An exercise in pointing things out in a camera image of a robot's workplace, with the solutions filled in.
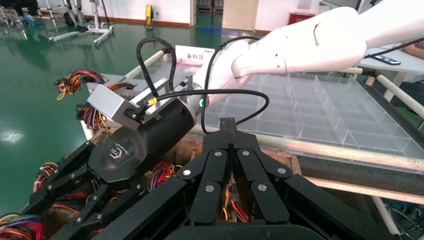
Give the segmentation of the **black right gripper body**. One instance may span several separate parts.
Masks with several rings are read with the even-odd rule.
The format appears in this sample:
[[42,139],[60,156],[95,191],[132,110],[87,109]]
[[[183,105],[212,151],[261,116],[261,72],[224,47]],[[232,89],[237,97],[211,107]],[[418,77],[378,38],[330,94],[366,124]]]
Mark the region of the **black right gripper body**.
[[185,103],[174,99],[136,130],[120,127],[105,142],[96,145],[88,167],[107,184],[121,184],[146,173],[195,125],[196,116]]

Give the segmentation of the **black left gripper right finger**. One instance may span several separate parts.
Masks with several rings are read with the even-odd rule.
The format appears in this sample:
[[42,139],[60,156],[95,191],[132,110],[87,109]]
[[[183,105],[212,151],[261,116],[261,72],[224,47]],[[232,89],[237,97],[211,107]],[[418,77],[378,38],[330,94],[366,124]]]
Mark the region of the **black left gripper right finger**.
[[230,135],[235,161],[253,197],[249,214],[267,224],[302,226],[321,240],[393,240],[383,226],[264,153],[255,135]]

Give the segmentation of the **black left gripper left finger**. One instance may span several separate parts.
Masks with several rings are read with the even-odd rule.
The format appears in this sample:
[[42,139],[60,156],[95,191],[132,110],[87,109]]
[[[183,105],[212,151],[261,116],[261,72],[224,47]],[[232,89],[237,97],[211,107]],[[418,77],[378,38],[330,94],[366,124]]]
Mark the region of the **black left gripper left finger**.
[[233,118],[203,138],[202,152],[98,233],[96,240],[188,240],[184,231],[220,220]]

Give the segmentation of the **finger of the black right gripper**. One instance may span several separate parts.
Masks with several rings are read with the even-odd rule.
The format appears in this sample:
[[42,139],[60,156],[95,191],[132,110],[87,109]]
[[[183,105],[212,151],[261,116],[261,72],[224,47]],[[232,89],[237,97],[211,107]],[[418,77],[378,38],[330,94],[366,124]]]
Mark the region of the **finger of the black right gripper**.
[[38,170],[28,204],[22,214],[41,214],[70,192],[80,187],[89,175],[88,160],[95,144],[82,143],[59,162],[46,162]]
[[130,181],[126,192],[110,202],[115,191],[112,185],[101,184],[77,219],[61,227],[51,239],[87,240],[94,232],[105,229],[144,196],[141,181]]

